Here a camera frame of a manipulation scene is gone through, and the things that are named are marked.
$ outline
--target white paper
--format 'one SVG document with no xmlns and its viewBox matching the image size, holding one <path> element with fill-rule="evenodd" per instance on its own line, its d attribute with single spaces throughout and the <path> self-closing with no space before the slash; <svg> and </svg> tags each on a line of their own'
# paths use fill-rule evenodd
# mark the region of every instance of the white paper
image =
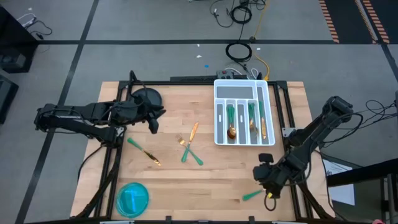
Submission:
<svg viewBox="0 0 398 224">
<path fill-rule="evenodd" d="M 335 162 L 330 162 L 326 159 L 324 159 L 323 162 L 325 163 L 327 175 L 338 174 L 340 172 L 353 169 L 351 167 L 344 166 Z M 349 205 L 355 205 L 353 184 L 338 187 L 329 187 L 329 194 L 331 199 L 334 201 L 347 203 Z"/>
</svg>

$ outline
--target gold fork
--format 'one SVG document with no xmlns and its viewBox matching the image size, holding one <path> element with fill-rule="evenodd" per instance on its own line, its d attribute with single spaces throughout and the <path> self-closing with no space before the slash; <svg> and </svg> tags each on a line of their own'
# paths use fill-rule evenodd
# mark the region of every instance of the gold fork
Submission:
<svg viewBox="0 0 398 224">
<path fill-rule="evenodd" d="M 195 153 L 193 153 L 190 148 L 187 147 L 187 145 L 185 144 L 184 139 L 182 139 L 182 136 L 180 134 L 178 134 L 175 137 L 177 138 L 177 141 L 180 143 L 180 145 L 184 146 L 185 149 L 187 149 L 189 152 L 191 152 L 193 158 L 195 158 L 197 163 L 202 166 L 203 165 L 203 161 L 201 159 L 199 159 L 199 157 L 197 157 L 197 155 L 195 155 Z"/>
</svg>

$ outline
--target wooden tabletop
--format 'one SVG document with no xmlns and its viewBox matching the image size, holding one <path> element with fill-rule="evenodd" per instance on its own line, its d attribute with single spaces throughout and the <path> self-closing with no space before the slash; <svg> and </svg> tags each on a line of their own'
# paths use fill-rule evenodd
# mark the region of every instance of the wooden tabletop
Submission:
<svg viewBox="0 0 398 224">
<path fill-rule="evenodd" d="M 144 184 L 150 195 L 147 210 L 136 220 L 164 220 L 171 215 L 173 220 L 248 220 L 254 216 L 261 220 L 295 220 L 290 189 L 284 187 L 277 207 L 269 212 L 264 207 L 265 193 L 243 202 L 242 196 L 261 189 L 252 174 L 259 165 L 258 154 L 271 153 L 278 161 L 284 154 L 280 126 L 275 104 L 274 90 L 269 87 L 274 146 L 244 147 L 217 146 L 214 142 L 213 86 L 148 86 L 156 89 L 163 98 L 167 112 L 161 116 L 157 134 L 151 134 L 148 124 L 128 126 L 125 138 L 133 138 L 162 163 L 157 166 L 144 153 L 124 143 L 118 176 L 118 190 L 130 182 Z M 302 82 L 288 82 L 290 102 L 297 128 L 306 127 L 312 121 L 307 96 Z M 98 101 L 111 101 L 116 97 L 118 82 L 103 82 Z M 286 126 L 287 112 L 284 97 L 280 92 Z M 204 165 L 199 166 L 191 155 L 181 163 L 185 150 L 178 144 L 175 135 L 181 133 L 187 141 L 195 122 L 199 122 L 192 150 Z M 85 156 L 99 142 L 89 140 Z M 105 149 L 90 158 L 81 171 L 71 215 L 83 210 L 98 189 Z M 320 205 L 334 216 L 328 204 L 326 180 L 320 156 L 312 154 L 312 173 L 307 180 L 308 188 Z M 302 216 L 305 216 L 302 194 L 299 192 Z M 102 214 L 105 214 L 108 192 L 104 194 Z M 112 219 L 126 219 L 113 209 Z"/>
</svg>

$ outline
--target blue plate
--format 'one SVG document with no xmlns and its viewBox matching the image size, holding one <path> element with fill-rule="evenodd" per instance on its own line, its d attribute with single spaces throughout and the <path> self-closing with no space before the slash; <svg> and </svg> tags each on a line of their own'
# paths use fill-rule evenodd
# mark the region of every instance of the blue plate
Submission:
<svg viewBox="0 0 398 224">
<path fill-rule="evenodd" d="M 116 210 L 120 215 L 135 218 L 141 215 L 149 203 L 148 190 L 140 183 L 123 186 L 116 196 Z"/>
</svg>

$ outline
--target gold knife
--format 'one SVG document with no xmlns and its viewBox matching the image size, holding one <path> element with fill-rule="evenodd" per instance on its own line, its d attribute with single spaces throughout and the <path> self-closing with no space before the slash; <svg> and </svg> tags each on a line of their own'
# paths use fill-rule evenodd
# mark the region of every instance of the gold knife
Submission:
<svg viewBox="0 0 398 224">
<path fill-rule="evenodd" d="M 138 143 L 136 143 L 131 138 L 128 138 L 127 142 L 132 144 L 133 146 L 136 146 L 139 150 L 141 150 L 143 153 L 145 153 L 150 159 L 152 159 L 158 166 L 162 165 L 162 164 L 160 164 L 159 160 L 156 159 L 156 157 L 154 157 L 151 153 L 147 152 L 143 147 L 138 145 Z"/>
<path fill-rule="evenodd" d="M 262 134 L 262 139 L 265 139 L 267 137 L 266 121 L 264 120 L 264 116 L 266 114 L 264 113 L 264 106 L 262 105 L 262 101 L 259 101 L 259 108 L 260 108 L 260 118 L 261 118 L 261 134 Z"/>
<path fill-rule="evenodd" d="M 261 134 L 263 139 L 267 137 L 266 121 L 264 121 L 264 118 L 261 118 Z"/>
<path fill-rule="evenodd" d="M 189 142 L 188 142 L 187 148 L 185 149 L 184 155 L 183 155 L 182 158 L 181 158 L 181 162 L 187 161 L 187 156 L 188 156 L 189 148 L 190 148 L 190 146 L 191 146 L 191 142 L 192 142 L 192 140 L 193 140 L 193 137 L 195 137 L 195 134 L 196 134 L 196 132 L 197 132 L 198 125 L 199 125 L 199 122 L 196 122 L 196 124 L 195 124 L 195 125 L 193 126 L 193 128 L 192 128 L 191 136 L 189 137 Z"/>
</svg>

